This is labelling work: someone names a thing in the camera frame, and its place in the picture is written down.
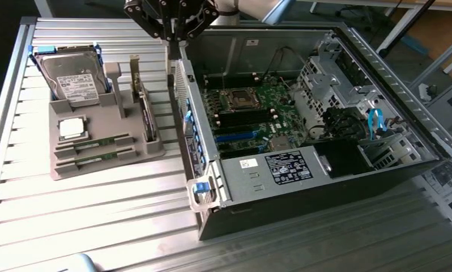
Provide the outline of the black RAM slot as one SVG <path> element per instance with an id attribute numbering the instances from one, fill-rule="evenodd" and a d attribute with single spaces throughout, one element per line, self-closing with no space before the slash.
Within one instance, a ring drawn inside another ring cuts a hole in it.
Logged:
<path id="1" fill-rule="evenodd" d="M 236 116 L 236 115 L 226 115 L 226 116 L 220 116 L 220 119 L 268 119 L 270 115 L 254 115 L 254 116 Z"/>
<path id="2" fill-rule="evenodd" d="M 236 116 L 254 116 L 254 115 L 266 115 L 268 110 L 266 109 L 248 109 L 248 110 L 224 110 L 218 113 L 220 116 L 236 115 Z"/>
<path id="3" fill-rule="evenodd" d="M 260 124 L 270 121 L 270 117 L 259 116 L 220 116 L 219 121 L 224 126 L 236 126 L 244 124 Z"/>
<path id="4" fill-rule="evenodd" d="M 270 119 L 222 119 L 220 125 L 223 128 L 235 127 L 235 126 L 246 126 L 246 125 L 256 125 L 270 122 Z"/>

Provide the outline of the CPU socket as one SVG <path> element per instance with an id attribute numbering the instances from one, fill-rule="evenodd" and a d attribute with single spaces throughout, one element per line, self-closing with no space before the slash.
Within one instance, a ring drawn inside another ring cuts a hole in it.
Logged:
<path id="1" fill-rule="evenodd" d="M 248 88 L 232 88 L 220 92 L 223 107 L 228 111 L 252 109 L 256 107 L 256 98 Z"/>

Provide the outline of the green motherboard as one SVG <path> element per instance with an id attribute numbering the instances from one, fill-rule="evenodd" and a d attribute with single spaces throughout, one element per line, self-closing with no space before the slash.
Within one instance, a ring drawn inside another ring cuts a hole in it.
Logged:
<path id="1" fill-rule="evenodd" d="M 220 92 L 232 88 L 248 88 L 252 91 L 256 98 L 256 107 L 252 109 L 268 110 L 270 122 L 256 125 L 222 127 L 218 113 L 227 110 L 220 100 Z M 274 152 L 270 141 L 274 137 L 282 135 L 288 137 L 291 148 L 296 148 L 303 144 L 307 138 L 303 117 L 299 114 L 296 102 L 288 93 L 287 85 L 278 76 L 267 75 L 264 79 L 255 76 L 252 82 L 247 82 L 244 79 L 215 80 L 210 78 L 206 79 L 206 86 L 200 94 L 219 155 L 230 150 L 256 146 L 267 146 Z M 256 139 L 216 143 L 216 136 L 248 131 L 258 132 Z"/>

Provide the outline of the silver disk bay cage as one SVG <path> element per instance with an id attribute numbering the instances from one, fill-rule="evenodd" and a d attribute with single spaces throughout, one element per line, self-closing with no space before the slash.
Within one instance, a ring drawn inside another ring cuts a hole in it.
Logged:
<path id="1" fill-rule="evenodd" d="M 388 136 L 382 113 L 384 96 L 360 68 L 360 83 L 352 83 L 334 60 L 308 58 L 291 94 L 303 116 L 307 138 L 352 138 L 374 141 Z"/>

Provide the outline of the black office chair base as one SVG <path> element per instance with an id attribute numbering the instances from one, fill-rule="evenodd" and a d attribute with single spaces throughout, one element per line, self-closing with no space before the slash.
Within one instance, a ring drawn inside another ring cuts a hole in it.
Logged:
<path id="1" fill-rule="evenodd" d="M 343 7 L 335 11 L 335 16 L 342 17 L 344 11 L 351 12 L 355 16 L 360 17 L 362 19 L 367 19 L 372 16 L 376 10 L 371 6 L 343 5 Z"/>

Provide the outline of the silver chipset heat sink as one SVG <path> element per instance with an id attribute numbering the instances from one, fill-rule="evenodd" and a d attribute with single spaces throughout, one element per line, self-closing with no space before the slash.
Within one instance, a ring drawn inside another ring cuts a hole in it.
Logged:
<path id="1" fill-rule="evenodd" d="M 283 151 L 291 149 L 290 139 L 286 135 L 274 137 L 270 141 L 272 151 Z"/>

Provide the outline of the grey parts rack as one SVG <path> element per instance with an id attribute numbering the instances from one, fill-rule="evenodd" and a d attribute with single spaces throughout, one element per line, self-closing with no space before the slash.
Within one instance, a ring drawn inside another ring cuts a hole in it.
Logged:
<path id="1" fill-rule="evenodd" d="M 143 116 L 140 105 L 134 101 L 132 88 L 126 92 L 119 90 L 118 79 L 122 76 L 119 64 L 108 62 L 104 69 L 111 91 L 99 95 L 99 104 L 75 108 L 66 100 L 50 102 L 50 175 L 54 180 L 139 163 L 166 154 L 159 129 L 156 141 L 147 142 L 144 139 Z M 84 135 L 62 141 L 59 122 L 76 117 L 84 120 Z M 84 150 L 74 148 L 76 143 L 108 137 L 115 138 L 115 144 Z M 86 165 L 75 163 L 76 159 L 111 152 L 118 153 L 116 159 Z"/>

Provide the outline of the grey power supply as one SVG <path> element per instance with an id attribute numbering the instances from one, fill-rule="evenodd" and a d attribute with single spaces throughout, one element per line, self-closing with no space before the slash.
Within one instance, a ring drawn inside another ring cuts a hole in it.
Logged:
<path id="1" fill-rule="evenodd" d="M 231 200 L 240 204 L 328 184 L 312 146 L 222 161 Z"/>

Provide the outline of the cardboard box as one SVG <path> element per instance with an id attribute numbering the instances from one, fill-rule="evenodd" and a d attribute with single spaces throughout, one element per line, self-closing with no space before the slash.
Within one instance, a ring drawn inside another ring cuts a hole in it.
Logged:
<path id="1" fill-rule="evenodd" d="M 392 22 L 398 23 L 407 11 L 406 8 L 395 11 Z M 452 11 L 428 10 L 408 35 L 422 43 L 428 50 L 428 56 L 435 60 L 452 45 Z M 447 68 L 451 63 L 452 56 L 442 64 L 442 68 Z"/>

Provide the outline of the black plastic shroud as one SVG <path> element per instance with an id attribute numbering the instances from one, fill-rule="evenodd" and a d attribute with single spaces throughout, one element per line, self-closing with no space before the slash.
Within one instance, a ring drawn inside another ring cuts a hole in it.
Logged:
<path id="1" fill-rule="evenodd" d="M 327 162 L 327 172 L 331 178 L 358 175 L 374 170 L 364 156 L 358 141 L 335 139 L 314 144 L 319 158 Z"/>

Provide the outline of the printed paper sheets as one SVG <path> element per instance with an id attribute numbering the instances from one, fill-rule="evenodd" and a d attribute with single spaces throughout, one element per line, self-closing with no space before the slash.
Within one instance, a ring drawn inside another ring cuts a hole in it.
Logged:
<path id="1" fill-rule="evenodd" d="M 452 160 L 432 168 L 422 177 L 434 190 L 435 196 L 442 200 L 442 204 L 452 212 Z"/>

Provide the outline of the light blue object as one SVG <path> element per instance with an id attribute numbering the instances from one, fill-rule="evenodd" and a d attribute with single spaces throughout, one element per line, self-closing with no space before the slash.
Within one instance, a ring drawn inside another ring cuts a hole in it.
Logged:
<path id="1" fill-rule="evenodd" d="M 44 269 L 44 272 L 98 272 L 98 269 L 91 257 L 79 253 L 58 260 Z"/>

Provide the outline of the hard disk in blue bracket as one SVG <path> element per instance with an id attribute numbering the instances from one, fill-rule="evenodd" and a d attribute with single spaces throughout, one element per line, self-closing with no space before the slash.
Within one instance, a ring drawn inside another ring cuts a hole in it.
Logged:
<path id="1" fill-rule="evenodd" d="M 28 57 L 42 73 L 52 100 L 66 100 L 72 107 L 99 104 L 99 95 L 110 92 L 102 48 L 82 46 L 28 46 Z"/>

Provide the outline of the graphics card with metal bracket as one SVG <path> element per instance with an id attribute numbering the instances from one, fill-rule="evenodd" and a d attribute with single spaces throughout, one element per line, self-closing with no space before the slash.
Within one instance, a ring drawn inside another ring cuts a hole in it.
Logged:
<path id="1" fill-rule="evenodd" d="M 154 111 L 150 103 L 148 89 L 144 87 L 142 77 L 140 77 L 140 68 L 139 68 L 140 57 L 138 55 L 130 55 L 130 66 L 131 66 L 131 75 L 132 75 L 132 96 L 134 101 L 140 105 L 140 113 L 143 116 L 144 123 L 144 139 L 147 142 L 154 142 L 158 140 L 158 128 L 156 121 L 154 119 Z"/>

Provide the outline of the white desk frame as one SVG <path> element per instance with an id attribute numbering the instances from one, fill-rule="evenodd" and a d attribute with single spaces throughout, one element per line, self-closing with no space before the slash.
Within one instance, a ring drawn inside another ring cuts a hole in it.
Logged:
<path id="1" fill-rule="evenodd" d="M 386 56 L 392 50 L 408 30 L 412 28 L 422 15 L 428 10 L 452 11 L 452 0 L 299 0 L 311 2 L 310 13 L 315 14 L 318 5 L 320 3 L 330 3 L 336 5 L 358 5 L 358 6 L 375 6 L 386 7 L 394 10 L 398 8 L 407 9 L 404 16 L 391 30 L 388 36 L 378 47 L 378 52 L 383 52 Z"/>

